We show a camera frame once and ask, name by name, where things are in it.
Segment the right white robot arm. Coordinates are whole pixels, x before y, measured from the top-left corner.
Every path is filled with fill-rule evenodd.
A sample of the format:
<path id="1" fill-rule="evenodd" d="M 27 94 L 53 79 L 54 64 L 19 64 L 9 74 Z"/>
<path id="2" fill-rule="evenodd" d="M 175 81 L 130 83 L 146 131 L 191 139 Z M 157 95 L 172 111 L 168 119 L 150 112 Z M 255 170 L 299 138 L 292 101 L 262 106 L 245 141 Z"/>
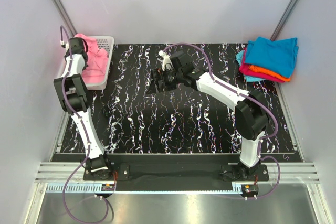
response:
<path id="1" fill-rule="evenodd" d="M 184 84 L 212 96 L 230 108 L 235 114 L 235 128 L 242 139 L 239 162 L 233 168 L 231 179 L 250 180 L 256 176 L 261 159 L 262 137 L 269 123 L 261 96 L 224 84 L 208 71 L 195 68 L 191 63 L 177 70 L 153 69 L 150 77 L 147 94 L 175 90 L 179 84 Z"/>

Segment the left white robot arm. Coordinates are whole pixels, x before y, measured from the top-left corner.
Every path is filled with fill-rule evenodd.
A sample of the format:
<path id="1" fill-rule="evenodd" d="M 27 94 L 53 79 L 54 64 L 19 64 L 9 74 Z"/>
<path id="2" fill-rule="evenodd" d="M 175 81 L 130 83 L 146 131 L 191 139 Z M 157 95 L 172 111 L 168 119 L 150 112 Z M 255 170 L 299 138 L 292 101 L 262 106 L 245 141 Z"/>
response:
<path id="1" fill-rule="evenodd" d="M 92 97 L 82 78 L 82 72 L 88 66 L 88 45 L 84 39 L 74 37 L 68 43 L 62 41 L 61 46 L 66 49 L 66 65 L 62 75 L 53 81 L 57 97 L 63 111 L 71 116 L 80 133 L 86 154 L 81 163 L 86 174 L 107 180 L 113 175 L 113 167 L 94 127 Z"/>

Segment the pink t shirt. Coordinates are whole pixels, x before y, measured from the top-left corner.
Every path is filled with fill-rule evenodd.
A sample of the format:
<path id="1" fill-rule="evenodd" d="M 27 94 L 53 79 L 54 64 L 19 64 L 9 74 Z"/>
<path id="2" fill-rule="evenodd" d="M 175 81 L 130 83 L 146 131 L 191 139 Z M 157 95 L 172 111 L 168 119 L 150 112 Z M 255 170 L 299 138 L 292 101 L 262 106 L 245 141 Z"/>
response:
<path id="1" fill-rule="evenodd" d="M 85 84 L 101 83 L 107 72 L 109 53 L 93 37 L 84 34 L 76 34 L 75 37 L 82 38 L 88 45 L 88 67 L 82 72 Z"/>

